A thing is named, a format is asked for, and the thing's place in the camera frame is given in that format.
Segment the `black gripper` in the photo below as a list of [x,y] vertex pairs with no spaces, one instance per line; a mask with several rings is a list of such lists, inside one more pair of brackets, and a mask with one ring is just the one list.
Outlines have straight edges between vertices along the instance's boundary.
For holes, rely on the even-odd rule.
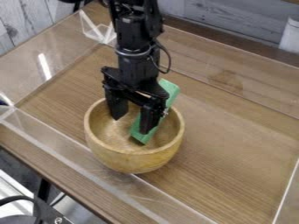
[[103,88],[111,116],[119,120],[128,111],[128,103],[142,107],[139,131],[147,135],[164,117],[168,93],[158,83],[160,50],[144,52],[116,50],[118,67],[104,66]]

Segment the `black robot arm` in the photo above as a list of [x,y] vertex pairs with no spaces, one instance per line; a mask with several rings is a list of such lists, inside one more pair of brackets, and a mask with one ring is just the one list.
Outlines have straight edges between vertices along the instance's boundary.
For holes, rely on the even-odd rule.
[[128,104],[140,107],[139,131],[146,134],[164,116],[170,95],[160,86],[160,51],[158,41],[164,32],[164,19],[158,0],[107,0],[116,32],[118,66],[102,68],[107,105],[118,120],[128,112]]

